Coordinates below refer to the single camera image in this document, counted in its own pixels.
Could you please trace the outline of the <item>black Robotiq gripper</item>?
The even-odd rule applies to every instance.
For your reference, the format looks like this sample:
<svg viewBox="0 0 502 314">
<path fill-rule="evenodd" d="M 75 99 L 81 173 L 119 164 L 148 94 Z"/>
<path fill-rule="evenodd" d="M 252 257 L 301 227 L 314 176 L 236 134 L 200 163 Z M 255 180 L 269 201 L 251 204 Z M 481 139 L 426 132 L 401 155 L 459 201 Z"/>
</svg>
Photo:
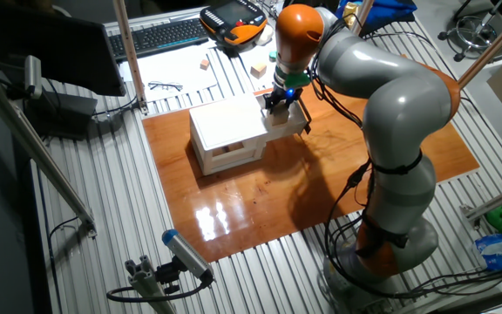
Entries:
<svg viewBox="0 0 502 314">
<path fill-rule="evenodd" d="M 274 108 L 281 102 L 283 102 L 282 107 L 289 111 L 295 101 L 300 98 L 301 93 L 301 88 L 289 88 L 288 90 L 285 90 L 276 86 L 270 94 L 263 96 L 267 114 L 272 114 L 274 112 Z"/>
</svg>

